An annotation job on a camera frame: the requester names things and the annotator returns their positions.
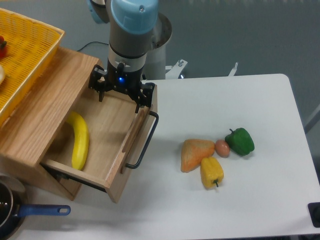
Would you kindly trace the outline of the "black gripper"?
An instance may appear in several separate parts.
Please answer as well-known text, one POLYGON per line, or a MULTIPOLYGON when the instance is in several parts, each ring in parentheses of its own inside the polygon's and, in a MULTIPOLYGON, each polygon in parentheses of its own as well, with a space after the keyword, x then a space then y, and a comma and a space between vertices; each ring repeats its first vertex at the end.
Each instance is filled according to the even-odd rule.
POLYGON ((135 71, 129 71, 129 67, 121 66, 119 71, 118 65, 115 64, 113 66, 108 61, 106 71, 103 67, 96 64, 90 73, 88 88, 98 93, 99 102, 103 101, 105 92, 111 90, 129 95, 136 103, 136 114, 140 108, 150 108, 155 84, 153 82, 141 82, 142 67, 135 71))

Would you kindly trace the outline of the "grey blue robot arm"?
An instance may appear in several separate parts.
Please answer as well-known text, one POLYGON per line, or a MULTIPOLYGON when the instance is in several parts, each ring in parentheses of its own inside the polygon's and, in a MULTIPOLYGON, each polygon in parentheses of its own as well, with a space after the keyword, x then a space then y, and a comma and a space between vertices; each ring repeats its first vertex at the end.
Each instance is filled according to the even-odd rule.
POLYGON ((143 68, 158 20, 157 0, 89 0, 89 11, 96 23, 109 23, 107 67, 95 65, 88 87, 102 101, 108 91, 128 95, 136 111, 151 107, 153 83, 142 83, 143 68))

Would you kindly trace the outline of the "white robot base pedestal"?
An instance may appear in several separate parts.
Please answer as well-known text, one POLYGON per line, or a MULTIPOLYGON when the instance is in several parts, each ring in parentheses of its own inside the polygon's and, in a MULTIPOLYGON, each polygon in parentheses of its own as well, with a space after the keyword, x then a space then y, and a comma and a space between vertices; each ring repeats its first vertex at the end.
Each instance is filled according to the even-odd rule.
POLYGON ((166 78, 166 47, 172 37, 172 30, 170 20, 159 12, 143 68, 143 74, 149 81, 166 78))

